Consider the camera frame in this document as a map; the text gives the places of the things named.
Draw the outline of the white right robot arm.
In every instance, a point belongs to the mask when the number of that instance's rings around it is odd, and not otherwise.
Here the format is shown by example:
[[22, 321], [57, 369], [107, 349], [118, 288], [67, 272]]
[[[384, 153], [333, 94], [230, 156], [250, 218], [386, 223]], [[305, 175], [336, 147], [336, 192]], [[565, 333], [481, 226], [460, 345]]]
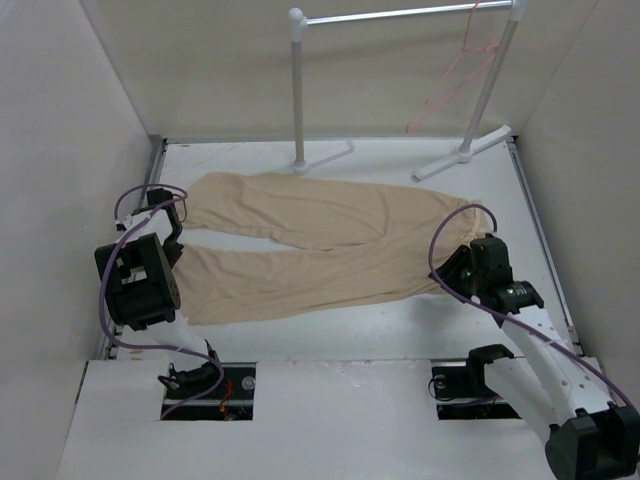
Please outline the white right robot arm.
[[563, 344], [534, 286], [514, 279], [501, 239], [486, 235], [458, 247], [430, 276], [488, 312], [522, 354], [501, 344], [471, 350], [465, 395], [504, 400], [536, 433], [557, 479], [636, 473], [638, 411], [617, 405], [602, 374]]

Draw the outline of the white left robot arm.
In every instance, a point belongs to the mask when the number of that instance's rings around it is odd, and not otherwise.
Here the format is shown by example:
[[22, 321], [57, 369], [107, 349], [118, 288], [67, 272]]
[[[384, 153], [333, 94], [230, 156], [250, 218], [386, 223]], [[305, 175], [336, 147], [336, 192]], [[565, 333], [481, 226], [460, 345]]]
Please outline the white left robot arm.
[[[181, 401], [214, 398], [224, 387], [224, 370], [210, 343], [195, 334], [180, 312], [181, 295], [173, 267], [184, 246], [180, 243], [179, 209], [186, 208], [187, 192], [152, 183], [121, 194], [114, 206], [116, 243], [99, 247], [94, 258], [100, 277], [99, 321], [117, 346], [132, 350], [166, 351], [178, 363], [183, 356], [201, 362], [171, 365], [159, 381]], [[127, 327], [151, 339], [136, 346], [118, 340], [109, 325]]]

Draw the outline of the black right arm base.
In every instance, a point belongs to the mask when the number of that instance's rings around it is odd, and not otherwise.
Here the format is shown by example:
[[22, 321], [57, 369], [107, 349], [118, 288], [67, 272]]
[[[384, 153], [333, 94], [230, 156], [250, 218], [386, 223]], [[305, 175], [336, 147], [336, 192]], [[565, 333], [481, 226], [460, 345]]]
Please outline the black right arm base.
[[503, 358], [514, 359], [504, 345], [469, 351], [464, 360], [436, 361], [431, 366], [428, 392], [442, 421], [519, 419], [516, 411], [485, 384], [484, 367]]

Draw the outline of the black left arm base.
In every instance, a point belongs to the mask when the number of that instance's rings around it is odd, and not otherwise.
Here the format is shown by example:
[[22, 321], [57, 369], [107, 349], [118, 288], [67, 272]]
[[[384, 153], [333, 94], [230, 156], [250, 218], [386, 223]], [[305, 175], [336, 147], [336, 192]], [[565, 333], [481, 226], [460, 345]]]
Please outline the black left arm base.
[[254, 414], [257, 365], [224, 363], [219, 370], [204, 363], [192, 370], [176, 370], [158, 377], [164, 387], [163, 421], [251, 421]]

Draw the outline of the beige drawstring trousers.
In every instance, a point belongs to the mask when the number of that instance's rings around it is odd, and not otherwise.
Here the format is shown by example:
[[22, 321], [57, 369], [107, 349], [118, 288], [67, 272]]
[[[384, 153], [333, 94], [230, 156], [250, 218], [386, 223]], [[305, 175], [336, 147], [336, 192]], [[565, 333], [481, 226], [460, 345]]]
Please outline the beige drawstring trousers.
[[188, 230], [267, 239], [274, 251], [186, 244], [173, 272], [193, 325], [268, 321], [439, 291], [430, 278], [489, 231], [463, 198], [286, 174], [209, 173], [188, 191]]

